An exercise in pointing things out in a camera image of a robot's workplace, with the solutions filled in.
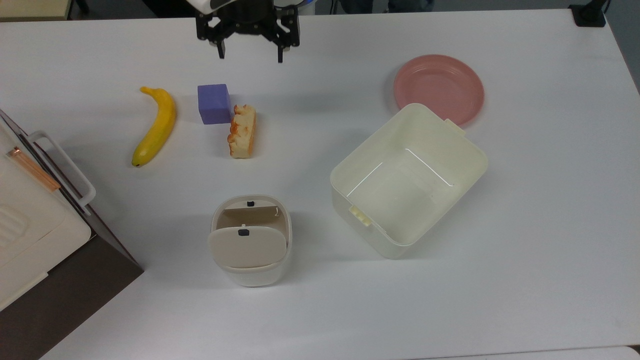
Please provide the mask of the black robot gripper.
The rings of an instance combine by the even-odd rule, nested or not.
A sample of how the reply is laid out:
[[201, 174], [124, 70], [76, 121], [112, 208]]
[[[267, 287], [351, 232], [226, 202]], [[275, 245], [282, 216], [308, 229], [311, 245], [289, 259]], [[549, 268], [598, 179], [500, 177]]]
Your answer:
[[232, 0], [215, 10], [219, 22], [210, 22], [214, 14], [195, 16], [196, 36], [217, 49], [218, 57], [226, 57], [226, 37], [232, 34], [262, 35], [270, 37], [278, 51], [278, 63], [287, 49], [300, 45], [298, 6], [274, 6], [272, 0]]

